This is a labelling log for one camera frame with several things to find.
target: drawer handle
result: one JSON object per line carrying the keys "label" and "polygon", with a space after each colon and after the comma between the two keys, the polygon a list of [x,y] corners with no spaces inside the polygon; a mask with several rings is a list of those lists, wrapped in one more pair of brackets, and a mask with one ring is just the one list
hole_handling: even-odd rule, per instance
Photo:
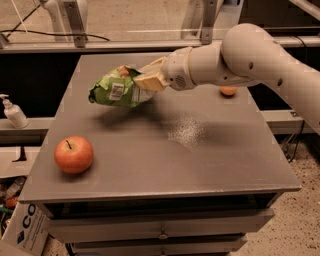
{"label": "drawer handle", "polygon": [[164,249],[162,249],[160,256],[167,256],[167,254],[164,252]]}
{"label": "drawer handle", "polygon": [[169,238],[169,235],[166,234],[166,232],[163,229],[161,229],[161,234],[158,236],[158,238],[160,240],[165,240]]}

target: cardboard box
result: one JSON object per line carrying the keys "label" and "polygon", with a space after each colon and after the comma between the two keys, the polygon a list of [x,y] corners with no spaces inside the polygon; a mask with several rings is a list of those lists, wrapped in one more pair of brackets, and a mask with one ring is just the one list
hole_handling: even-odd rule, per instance
{"label": "cardboard box", "polygon": [[47,217],[37,206],[18,203],[1,240],[1,250],[8,250],[8,246],[2,248],[6,244],[12,251],[0,255],[20,255],[15,252],[18,249],[21,255],[41,256],[48,236],[47,225]]}

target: gray cabinet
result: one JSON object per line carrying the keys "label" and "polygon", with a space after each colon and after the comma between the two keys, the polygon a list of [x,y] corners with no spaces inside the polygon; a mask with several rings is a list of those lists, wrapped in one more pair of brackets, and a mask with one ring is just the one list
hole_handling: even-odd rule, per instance
{"label": "gray cabinet", "polygon": [[[300,184],[246,88],[224,98],[213,85],[167,88],[136,108],[88,102],[106,72],[167,53],[85,55],[20,196],[50,218],[49,233],[95,255],[211,255],[235,251],[245,233]],[[55,146],[79,135],[95,159],[62,173]]]}

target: orange object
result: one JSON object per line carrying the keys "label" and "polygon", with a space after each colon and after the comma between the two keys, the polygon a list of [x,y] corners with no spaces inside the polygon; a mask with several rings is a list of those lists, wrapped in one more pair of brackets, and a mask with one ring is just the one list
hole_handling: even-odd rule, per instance
{"label": "orange object", "polygon": [[234,86],[221,86],[220,87],[220,92],[223,94],[223,95],[226,95],[226,96],[233,96],[236,94],[238,90],[238,87],[234,87]]}

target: bag label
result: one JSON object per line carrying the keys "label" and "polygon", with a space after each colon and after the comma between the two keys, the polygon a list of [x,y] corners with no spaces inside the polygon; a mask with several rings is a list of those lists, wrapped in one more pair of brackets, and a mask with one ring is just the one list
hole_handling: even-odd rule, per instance
{"label": "bag label", "polygon": [[120,100],[124,92],[124,84],[112,83],[109,100]]}

